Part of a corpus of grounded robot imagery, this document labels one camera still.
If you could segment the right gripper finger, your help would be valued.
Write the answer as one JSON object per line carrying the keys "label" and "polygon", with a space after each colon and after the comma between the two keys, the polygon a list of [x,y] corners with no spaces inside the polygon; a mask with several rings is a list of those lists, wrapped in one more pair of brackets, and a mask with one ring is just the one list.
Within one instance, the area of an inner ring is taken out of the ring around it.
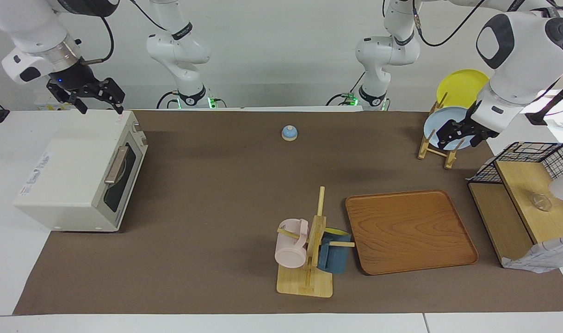
{"label": "right gripper finger", "polygon": [[53,82],[47,83],[47,89],[57,99],[59,103],[67,103],[74,106],[81,114],[87,113],[87,106],[83,103],[77,92],[69,92],[59,87],[58,84]]}
{"label": "right gripper finger", "polygon": [[121,115],[124,111],[122,104],[125,99],[125,92],[113,78],[106,78],[103,81],[97,80],[86,84],[85,97],[110,104],[117,114]]}

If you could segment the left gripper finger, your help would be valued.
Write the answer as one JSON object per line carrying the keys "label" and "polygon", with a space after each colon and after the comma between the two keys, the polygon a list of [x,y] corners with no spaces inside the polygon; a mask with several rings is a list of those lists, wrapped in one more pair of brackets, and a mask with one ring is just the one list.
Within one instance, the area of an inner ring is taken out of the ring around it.
{"label": "left gripper finger", "polygon": [[465,135],[462,137],[462,148],[476,147],[488,138],[489,136],[480,133],[478,135]]}
{"label": "left gripper finger", "polygon": [[463,127],[464,121],[457,122],[456,120],[448,120],[436,132],[438,148],[445,150],[446,146],[451,142],[462,141],[464,139]]}

